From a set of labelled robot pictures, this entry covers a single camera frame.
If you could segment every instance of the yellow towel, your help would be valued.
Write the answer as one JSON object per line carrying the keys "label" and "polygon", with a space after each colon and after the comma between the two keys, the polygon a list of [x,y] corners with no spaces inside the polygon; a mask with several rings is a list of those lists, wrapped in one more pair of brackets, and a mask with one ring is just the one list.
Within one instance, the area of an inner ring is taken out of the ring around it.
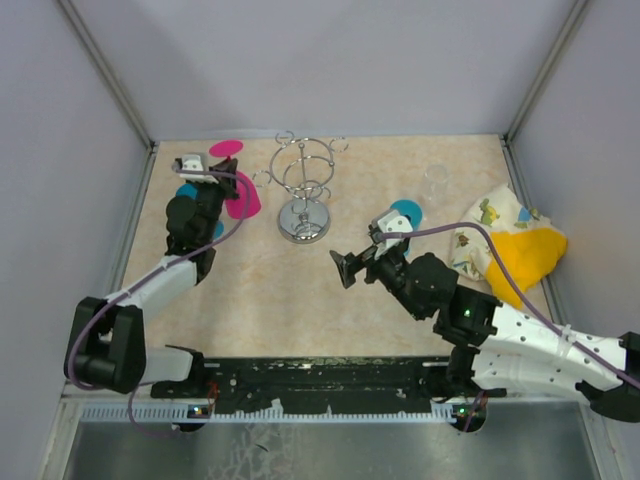
{"label": "yellow towel", "polygon": [[[551,273],[567,250],[565,235],[535,209],[520,205],[506,184],[479,198],[461,221],[477,223],[489,233],[522,291]],[[472,280],[486,278],[496,297],[516,308],[522,306],[484,238],[475,230],[462,228],[454,232],[451,267]]]}

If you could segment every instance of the white wall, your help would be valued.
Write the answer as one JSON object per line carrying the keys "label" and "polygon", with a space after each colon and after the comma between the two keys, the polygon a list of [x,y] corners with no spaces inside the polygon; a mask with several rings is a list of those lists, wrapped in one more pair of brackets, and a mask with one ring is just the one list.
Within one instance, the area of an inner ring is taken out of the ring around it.
{"label": "white wall", "polygon": [[[533,201],[569,235],[568,320],[640,331],[640,2],[594,2],[516,141]],[[640,426],[624,425],[632,459]]]}
{"label": "white wall", "polygon": [[31,480],[74,305],[104,293],[144,149],[54,2],[3,2],[0,65],[0,478]]}
{"label": "white wall", "polygon": [[573,1],[74,3],[151,136],[176,139],[503,133]]}

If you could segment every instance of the pink disc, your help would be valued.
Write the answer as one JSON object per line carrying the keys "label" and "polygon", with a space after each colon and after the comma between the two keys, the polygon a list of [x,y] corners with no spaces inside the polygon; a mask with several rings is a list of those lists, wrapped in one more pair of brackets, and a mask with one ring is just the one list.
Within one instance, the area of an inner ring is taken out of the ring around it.
{"label": "pink disc", "polygon": [[224,140],[211,147],[209,155],[217,158],[227,158],[238,153],[243,146],[240,140]]}

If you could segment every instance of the chrome round base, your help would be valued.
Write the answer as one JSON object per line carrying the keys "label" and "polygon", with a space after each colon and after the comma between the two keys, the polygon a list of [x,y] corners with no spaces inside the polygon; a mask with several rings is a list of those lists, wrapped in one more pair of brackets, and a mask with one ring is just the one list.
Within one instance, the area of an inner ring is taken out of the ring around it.
{"label": "chrome round base", "polygon": [[323,203],[294,198],[284,204],[278,216],[278,229],[293,243],[317,242],[329,231],[331,216]]}

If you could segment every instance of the dish towel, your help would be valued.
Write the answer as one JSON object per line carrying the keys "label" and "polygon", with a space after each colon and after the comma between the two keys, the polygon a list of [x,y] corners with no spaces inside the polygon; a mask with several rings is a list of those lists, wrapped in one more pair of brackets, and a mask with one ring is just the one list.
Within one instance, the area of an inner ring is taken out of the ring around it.
{"label": "dish towel", "polygon": [[[551,273],[567,250],[567,237],[536,209],[527,210],[504,184],[480,197],[462,217],[491,236],[500,258],[523,292]],[[516,308],[522,301],[500,271],[487,242],[471,228],[456,229],[451,268],[472,280],[483,277],[493,294]]]}

